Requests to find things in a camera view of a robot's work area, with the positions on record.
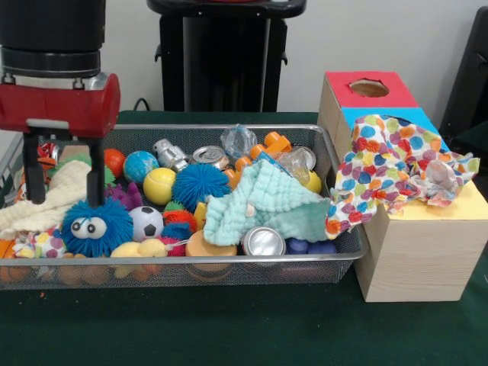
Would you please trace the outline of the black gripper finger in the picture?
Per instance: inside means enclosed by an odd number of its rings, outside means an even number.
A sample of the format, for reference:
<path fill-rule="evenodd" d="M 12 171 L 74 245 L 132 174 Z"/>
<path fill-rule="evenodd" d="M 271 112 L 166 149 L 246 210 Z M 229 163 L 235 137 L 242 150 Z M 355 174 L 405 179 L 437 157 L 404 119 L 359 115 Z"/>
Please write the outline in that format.
<path fill-rule="evenodd" d="M 90 207 L 100 207 L 104 204 L 104 150 L 103 139 L 71 136 L 72 141 L 79 141 L 89 149 L 91 170 L 87 175 L 87 200 Z"/>
<path fill-rule="evenodd" d="M 27 199 L 33 204 L 42 204 L 46 198 L 43 168 L 38 162 L 38 136 L 34 133 L 23 134 L 23 162 Z"/>

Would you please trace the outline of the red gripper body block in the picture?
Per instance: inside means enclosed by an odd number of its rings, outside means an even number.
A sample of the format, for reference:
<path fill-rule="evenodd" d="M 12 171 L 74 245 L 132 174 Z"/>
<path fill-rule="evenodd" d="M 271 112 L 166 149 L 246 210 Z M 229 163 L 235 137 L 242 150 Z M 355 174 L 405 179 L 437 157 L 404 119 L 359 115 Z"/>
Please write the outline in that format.
<path fill-rule="evenodd" d="M 1 128 L 23 133 L 35 127 L 102 138 L 113 130 L 120 108 L 115 74 L 85 80 L 84 89 L 1 85 Z"/>

